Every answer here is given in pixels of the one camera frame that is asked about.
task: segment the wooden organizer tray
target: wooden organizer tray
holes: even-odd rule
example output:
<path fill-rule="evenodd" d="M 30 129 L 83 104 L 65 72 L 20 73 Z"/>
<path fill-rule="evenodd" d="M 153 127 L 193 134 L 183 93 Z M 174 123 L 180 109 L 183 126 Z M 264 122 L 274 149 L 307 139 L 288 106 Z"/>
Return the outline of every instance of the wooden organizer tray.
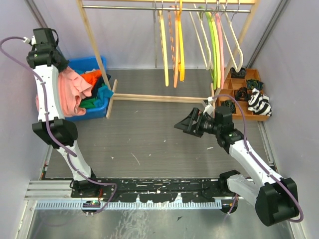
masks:
<path fill-rule="evenodd" d="M 236 91 L 241 87 L 247 87 L 246 80 L 249 79 L 256 79 L 260 81 L 260 76 L 257 69 L 246 69 L 247 75 L 244 79 L 236 79 L 231 78 L 230 73 L 227 75 L 227 78 L 224 82 L 224 89 L 220 91 L 220 94 L 227 94 L 231 95 L 232 97 L 235 96 Z M 217 106 L 220 106 L 222 102 L 230 100 L 230 98 L 221 96 L 217 98 Z M 266 121 L 269 116 L 260 116 L 260 115 L 254 115 L 252 111 L 248 110 L 248 102 L 246 101 L 239 101 L 240 106 L 244 110 L 244 114 L 247 120 L 255 120 L 255 121 Z M 241 112 L 236 105 L 236 113 L 233 114 L 233 119 L 235 120 L 241 120 L 243 117 L 241 115 Z"/>

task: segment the pink cloth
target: pink cloth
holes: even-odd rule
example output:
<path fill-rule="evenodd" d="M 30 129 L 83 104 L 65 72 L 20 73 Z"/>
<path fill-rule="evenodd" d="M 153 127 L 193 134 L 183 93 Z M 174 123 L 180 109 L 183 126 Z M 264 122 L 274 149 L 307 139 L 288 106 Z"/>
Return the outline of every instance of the pink cloth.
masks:
<path fill-rule="evenodd" d="M 87 83 L 82 76 L 67 67 L 58 76 L 58 91 L 60 105 L 65 117 L 82 116 L 86 110 L 80 108 L 81 100 L 92 96 L 92 85 Z M 35 98 L 36 107 L 39 110 L 38 95 Z"/>

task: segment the orange cloth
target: orange cloth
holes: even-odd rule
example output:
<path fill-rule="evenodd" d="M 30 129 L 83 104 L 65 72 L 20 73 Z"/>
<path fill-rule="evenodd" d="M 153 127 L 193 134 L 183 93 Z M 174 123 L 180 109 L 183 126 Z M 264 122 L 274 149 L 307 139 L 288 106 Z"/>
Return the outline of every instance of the orange cloth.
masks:
<path fill-rule="evenodd" d="M 84 80 L 90 85 L 94 86 L 98 81 L 98 78 L 102 75 L 101 70 L 92 71 L 89 73 L 81 74 Z"/>

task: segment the gray floor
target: gray floor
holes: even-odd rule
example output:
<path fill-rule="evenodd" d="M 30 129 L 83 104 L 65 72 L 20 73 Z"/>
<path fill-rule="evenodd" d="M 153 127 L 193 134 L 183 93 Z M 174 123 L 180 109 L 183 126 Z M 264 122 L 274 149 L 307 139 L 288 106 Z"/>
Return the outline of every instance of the gray floor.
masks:
<path fill-rule="evenodd" d="M 49 227 L 41 223 L 59 225 Z M 219 210 L 36 211 L 28 239 L 293 239 L 287 221 L 263 225 L 241 200 L 230 217 Z"/>
<path fill-rule="evenodd" d="M 209 74 L 187 70 L 177 89 L 164 86 L 163 70 L 114 70 L 117 93 L 208 97 Z M 211 177 L 236 169 L 237 161 L 220 148 L 213 135 L 197 138 L 174 129 L 199 104 L 114 101 L 110 119 L 77 122 L 79 147 L 98 177 Z M 235 121 L 243 130 L 242 121 Z M 248 123 L 248 140 L 265 160 L 257 122 Z M 64 159 L 53 151 L 47 177 L 72 177 Z"/>

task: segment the green hanger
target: green hanger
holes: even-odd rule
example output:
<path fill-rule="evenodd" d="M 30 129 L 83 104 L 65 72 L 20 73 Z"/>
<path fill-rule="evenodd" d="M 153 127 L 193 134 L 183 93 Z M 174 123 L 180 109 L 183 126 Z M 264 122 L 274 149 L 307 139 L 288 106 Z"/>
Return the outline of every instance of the green hanger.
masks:
<path fill-rule="evenodd" d="M 209 25 L 209 31 L 210 31 L 210 36 L 212 39 L 212 46 L 213 46 L 213 57 L 214 57 L 214 69 L 210 70 L 212 78 L 214 79 L 214 90 L 217 89 L 217 82 L 221 78 L 221 69 L 220 69 L 220 49 L 219 49 L 219 41 L 218 41 L 218 32 L 217 32 L 217 27 L 215 23 L 215 18 L 212 18 L 212 15 L 210 12 L 205 13 L 208 25 Z"/>

